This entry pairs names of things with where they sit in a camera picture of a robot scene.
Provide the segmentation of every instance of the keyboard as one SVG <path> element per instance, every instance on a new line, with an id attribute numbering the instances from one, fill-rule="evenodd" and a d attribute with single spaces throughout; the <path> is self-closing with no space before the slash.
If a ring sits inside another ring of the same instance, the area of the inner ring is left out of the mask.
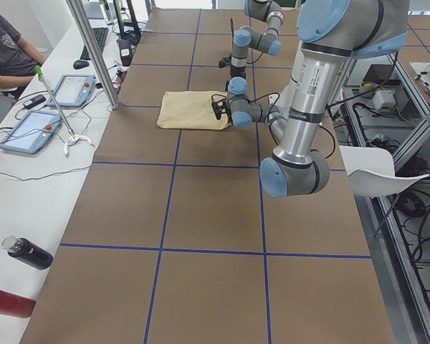
<path id="1" fill-rule="evenodd" d="M 92 32 L 94 32 L 95 40 L 99 45 L 100 52 L 103 52 L 103 48 L 105 48 L 105 43 L 107 41 L 108 36 L 108 28 L 107 27 L 93 27 Z M 86 46 L 83 47 L 83 51 L 81 53 L 80 59 L 91 59 L 89 56 L 89 52 L 87 52 Z"/>

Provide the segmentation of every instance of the folded towel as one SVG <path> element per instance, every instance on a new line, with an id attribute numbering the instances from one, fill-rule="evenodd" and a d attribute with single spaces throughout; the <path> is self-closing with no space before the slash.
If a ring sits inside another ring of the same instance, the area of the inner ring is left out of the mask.
<path id="1" fill-rule="evenodd" d="M 217 120 L 211 106 L 211 96 L 215 101 L 221 100 L 226 93 L 206 92 L 166 92 L 163 97 L 159 128 L 164 129 L 206 129 L 223 130 L 229 127 L 228 116 L 223 114 Z"/>

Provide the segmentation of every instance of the green clip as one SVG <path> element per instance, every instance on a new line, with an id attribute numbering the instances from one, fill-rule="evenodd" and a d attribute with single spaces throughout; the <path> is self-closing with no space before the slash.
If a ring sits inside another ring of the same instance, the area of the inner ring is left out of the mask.
<path id="1" fill-rule="evenodd" d="M 42 81 L 42 68 L 40 66 L 35 66 L 35 72 L 38 74 L 38 81 Z"/>

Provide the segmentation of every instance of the red can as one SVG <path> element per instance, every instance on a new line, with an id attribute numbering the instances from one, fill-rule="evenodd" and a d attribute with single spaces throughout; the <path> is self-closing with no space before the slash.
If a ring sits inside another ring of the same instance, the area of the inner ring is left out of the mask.
<path id="1" fill-rule="evenodd" d="M 0 290 L 0 314 L 29 317 L 32 315 L 35 303 L 35 300 Z"/>

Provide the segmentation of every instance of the white table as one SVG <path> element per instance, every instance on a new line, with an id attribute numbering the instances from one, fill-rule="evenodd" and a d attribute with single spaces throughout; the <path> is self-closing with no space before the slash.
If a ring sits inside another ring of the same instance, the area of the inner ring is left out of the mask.
<path id="1" fill-rule="evenodd" d="M 104 21 L 92 21 L 91 24 L 93 27 L 105 26 Z M 112 27 L 109 28 L 110 36 L 103 52 L 107 68 L 116 65 L 115 60 L 120 62 L 117 38 L 114 33 L 111 34 Z M 55 87 L 63 74 L 96 74 L 92 63 L 81 70 L 73 69 L 73 62 L 80 58 L 82 47 L 78 28 L 73 25 L 42 67 L 43 74 L 51 87 Z M 109 69 L 112 77 L 116 70 L 116 67 Z M 23 95 L 43 89 L 44 85 L 34 78 Z M 95 90 L 90 100 L 99 91 L 101 90 Z M 13 107 L 0 126 L 14 126 L 17 123 L 14 115 L 20 108 L 22 105 Z M 111 111 L 105 93 L 98 95 L 85 108 L 85 111 L 92 117 L 86 135 L 97 146 Z M 72 112 L 73 110 L 65 110 L 66 115 Z M 20 117 L 23 114 L 25 114 L 24 110 L 19 113 Z M 82 112 L 68 119 L 77 134 L 85 129 L 88 120 Z M 67 128 L 63 124 L 57 132 L 64 140 L 69 137 Z M 0 133 L 0 142 L 4 136 L 4 133 Z M 35 156 L 20 156 L 5 153 L 0 149 L 0 171 L 20 178 L 34 178 L 74 168 L 84 168 L 91 164 L 95 147 L 80 141 L 70 148 L 69 158 L 65 158 L 63 145 L 64 143 L 55 136 Z M 83 170 L 39 181 L 17 181 L 0 175 L 0 290 L 38 300 L 49 269 L 39 271 L 8 257 L 1 248 L 1 242 L 8 235 L 25 237 L 54 255 L 86 175 L 87 170 Z M 0 344 L 18 343 L 28 322 L 29 319 L 0 315 Z"/>

